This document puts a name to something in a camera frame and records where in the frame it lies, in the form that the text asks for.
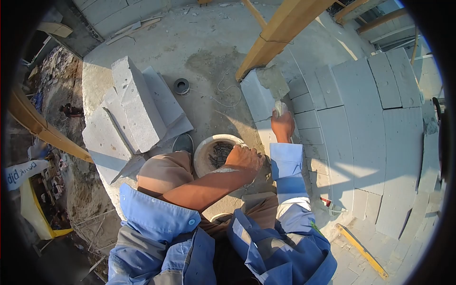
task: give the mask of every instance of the right hand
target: right hand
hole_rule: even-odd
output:
[[[279,143],[291,143],[291,135],[295,131],[295,121],[290,111],[286,111],[279,117],[275,108],[272,109],[271,129]]]
[[[243,185],[245,185],[253,181],[263,166],[265,158],[255,148],[249,149],[247,146],[235,145],[223,168],[239,170],[242,173]]]

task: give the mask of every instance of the blue work jacket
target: blue work jacket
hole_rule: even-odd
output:
[[[240,209],[227,237],[265,285],[327,284],[337,263],[315,226],[301,174],[302,145],[270,144],[279,207],[275,229],[261,229]],[[197,211],[120,187],[127,221],[109,255],[108,284],[216,284],[215,240],[198,227]]]

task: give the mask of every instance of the sneaker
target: sneaker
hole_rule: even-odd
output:
[[[220,225],[220,224],[226,223],[227,221],[231,220],[232,217],[233,217],[233,214],[221,213],[221,214],[217,214],[217,215],[213,216],[211,218],[210,222]]]
[[[193,157],[193,139],[189,134],[181,134],[172,145],[172,152],[185,150]]]

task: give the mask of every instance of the bucket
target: bucket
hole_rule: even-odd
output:
[[[214,146],[217,142],[224,142],[227,144],[235,145],[242,145],[247,146],[243,140],[234,136],[234,135],[213,135],[208,137],[207,139],[203,140],[197,150],[195,151],[195,155],[193,156],[193,166],[195,167],[195,172],[198,177],[203,177],[206,174],[216,170],[217,168],[212,165],[209,160],[209,154],[215,155],[214,153]]]

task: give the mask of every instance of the dirt ground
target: dirt ground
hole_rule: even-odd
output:
[[[85,128],[84,118],[67,118],[58,110],[59,106],[66,103],[82,107],[82,68],[82,61],[63,47],[56,47],[49,53],[39,67],[39,72],[30,81],[35,84],[37,90],[43,92],[41,114],[49,124],[77,145],[85,148],[82,137],[82,130]],[[114,207],[104,190],[95,164],[85,162],[61,150],[59,155],[67,161],[68,168],[61,171],[66,191],[57,202],[67,209],[71,225],[75,230],[71,234],[75,246],[87,255],[91,264],[105,257],[95,270],[107,279],[107,256],[116,242],[120,218],[115,211],[112,211],[78,225]]]

